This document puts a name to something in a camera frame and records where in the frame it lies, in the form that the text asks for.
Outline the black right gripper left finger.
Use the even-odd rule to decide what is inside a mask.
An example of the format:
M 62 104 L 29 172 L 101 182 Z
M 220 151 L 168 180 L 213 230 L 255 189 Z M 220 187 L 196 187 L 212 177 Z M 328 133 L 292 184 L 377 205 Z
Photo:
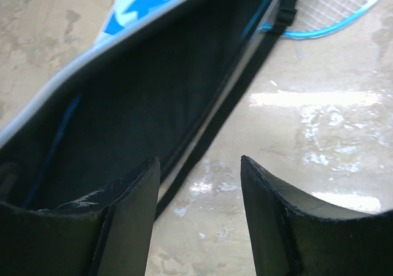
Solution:
M 53 210 L 1 202 L 2 275 L 144 275 L 158 158 Z

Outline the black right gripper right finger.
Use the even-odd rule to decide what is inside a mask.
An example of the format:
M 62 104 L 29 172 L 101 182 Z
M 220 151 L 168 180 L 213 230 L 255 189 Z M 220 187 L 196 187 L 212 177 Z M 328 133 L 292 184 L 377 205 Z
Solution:
M 241 187 L 257 275 L 391 275 L 392 212 L 318 199 L 248 156 Z

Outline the blue sport racket bag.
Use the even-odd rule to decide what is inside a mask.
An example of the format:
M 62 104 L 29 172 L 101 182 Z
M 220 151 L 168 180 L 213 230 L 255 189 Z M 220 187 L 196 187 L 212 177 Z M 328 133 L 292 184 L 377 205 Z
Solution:
M 86 52 L 1 134 L 1 216 L 101 213 L 151 161 L 160 216 L 249 88 L 298 0 L 178 0 Z

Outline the blue badminton racket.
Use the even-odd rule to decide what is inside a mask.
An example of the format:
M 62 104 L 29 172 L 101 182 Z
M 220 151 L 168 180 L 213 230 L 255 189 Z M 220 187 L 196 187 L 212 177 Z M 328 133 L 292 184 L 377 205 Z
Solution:
M 315 39 L 333 34 L 361 17 L 379 0 L 298 0 L 297 15 L 283 36 Z

